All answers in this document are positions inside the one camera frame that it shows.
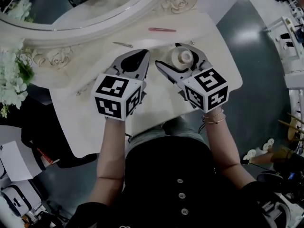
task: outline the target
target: white table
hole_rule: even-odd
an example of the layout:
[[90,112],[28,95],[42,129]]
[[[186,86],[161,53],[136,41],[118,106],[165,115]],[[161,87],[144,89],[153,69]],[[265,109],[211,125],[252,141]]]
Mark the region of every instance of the white table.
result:
[[287,17],[281,17],[279,19],[277,19],[276,21],[274,21],[273,23],[271,23],[270,25],[267,26],[268,31],[271,32],[281,26],[285,26],[287,29],[287,32],[290,35],[290,39],[292,40],[293,44],[294,44],[294,48],[296,51],[296,55],[295,56],[291,56],[291,57],[287,57],[287,58],[282,58],[282,63],[288,63],[291,62],[293,60],[298,60],[298,59],[302,59],[304,58],[304,49],[301,43],[299,43],[295,37],[295,32],[296,32],[296,28],[294,26],[294,24],[292,23],[291,19],[287,18]]
[[[176,29],[177,32],[148,32],[148,27]],[[165,16],[132,24],[124,30],[114,33],[111,38],[105,38],[97,48],[101,56],[100,61],[89,70],[83,70],[82,76],[75,77],[69,87],[50,91],[60,125],[73,154],[81,158],[100,152],[105,119],[101,115],[93,114],[91,110],[93,106],[90,104],[90,91],[93,84],[90,84],[88,89],[79,96],[76,96],[73,90],[77,89],[79,84],[86,85],[98,73],[105,71],[115,57],[131,50],[128,47],[118,47],[111,41],[133,44],[133,49],[151,49],[175,42],[189,43],[190,40],[195,41],[194,46],[204,51],[213,66],[226,78],[230,91],[242,86],[242,78],[232,55],[216,25],[207,14],[200,14],[193,10],[180,15]],[[157,53],[153,51],[146,78],[147,96],[126,121],[126,133],[130,135],[138,134],[194,110],[189,102],[185,102],[176,93],[173,84],[157,70],[153,63],[157,59],[159,59]],[[81,57],[76,58],[75,63],[80,63],[80,60]]]

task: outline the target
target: shirt button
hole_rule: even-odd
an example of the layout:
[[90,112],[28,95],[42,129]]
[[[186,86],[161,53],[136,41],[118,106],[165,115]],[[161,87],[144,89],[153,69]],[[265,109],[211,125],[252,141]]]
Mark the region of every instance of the shirt button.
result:
[[183,200],[185,197],[186,197],[186,194],[184,194],[184,193],[182,193],[182,192],[179,194],[179,198],[180,198],[180,199]]
[[182,209],[182,210],[181,210],[181,213],[182,213],[183,215],[188,215],[188,214],[189,214],[189,211],[188,211],[187,209]]

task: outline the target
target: black shirt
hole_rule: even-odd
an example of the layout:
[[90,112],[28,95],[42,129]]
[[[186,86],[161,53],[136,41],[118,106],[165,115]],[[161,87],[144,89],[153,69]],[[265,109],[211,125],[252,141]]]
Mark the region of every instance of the black shirt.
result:
[[258,203],[276,198],[259,182],[236,190],[206,145],[168,136],[129,152],[115,204],[82,204],[67,227],[268,227]]

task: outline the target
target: table surface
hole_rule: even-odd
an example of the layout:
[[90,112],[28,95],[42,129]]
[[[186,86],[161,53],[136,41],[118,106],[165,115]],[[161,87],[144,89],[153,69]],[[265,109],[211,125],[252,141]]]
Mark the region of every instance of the table surface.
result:
[[[211,64],[225,77],[229,84],[230,91],[242,86],[242,78],[232,55],[216,25],[207,14],[188,11],[184,14],[174,15],[171,18],[170,16],[165,16],[158,20],[158,27],[177,29],[177,32],[176,34],[157,32],[156,34],[152,34],[155,40],[149,40],[149,33],[145,32],[146,38],[138,40],[143,41],[144,45],[147,45],[147,41],[151,41],[151,46],[147,45],[145,48],[157,47],[155,43],[159,42],[157,38],[159,33],[163,33],[160,36],[163,40],[168,41],[168,45],[175,42],[183,42],[187,38],[192,40],[195,38],[195,35],[197,35],[199,39],[195,39],[194,46],[202,50],[207,55]],[[151,21],[149,25],[156,27],[156,24]],[[131,26],[131,28],[137,31],[138,35],[141,34],[135,25]],[[129,33],[130,31],[128,31],[127,28],[125,37],[127,37]],[[140,43],[136,46],[135,41],[133,41],[132,44],[135,45],[133,49],[143,48],[143,45]],[[156,59],[159,58],[157,58],[154,50],[152,51],[152,58],[145,80],[147,82],[145,89],[147,96],[144,98],[142,104],[136,108],[134,114],[127,118],[127,134],[138,134],[169,119],[194,110],[189,102],[185,102],[184,99],[177,94],[174,85],[157,70],[154,64]],[[91,69],[91,71],[94,73],[98,72],[96,68]],[[63,132],[73,154],[78,158],[100,152],[104,134],[105,118],[101,115],[94,114],[92,110],[92,107],[94,107],[90,100],[92,87],[93,84],[89,85],[87,90],[83,91],[79,96],[75,94],[67,96],[66,93],[63,93],[65,89],[50,90],[54,108]]]

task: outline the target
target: white mirror frame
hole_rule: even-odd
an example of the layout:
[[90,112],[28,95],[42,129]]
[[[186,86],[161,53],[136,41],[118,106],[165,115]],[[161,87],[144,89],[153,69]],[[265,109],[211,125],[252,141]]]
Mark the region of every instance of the white mirror frame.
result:
[[82,22],[80,28],[54,29],[54,25],[31,24],[16,21],[6,14],[0,14],[2,33],[25,39],[25,45],[33,48],[58,48],[88,42],[134,22],[163,0],[131,0],[118,11]]

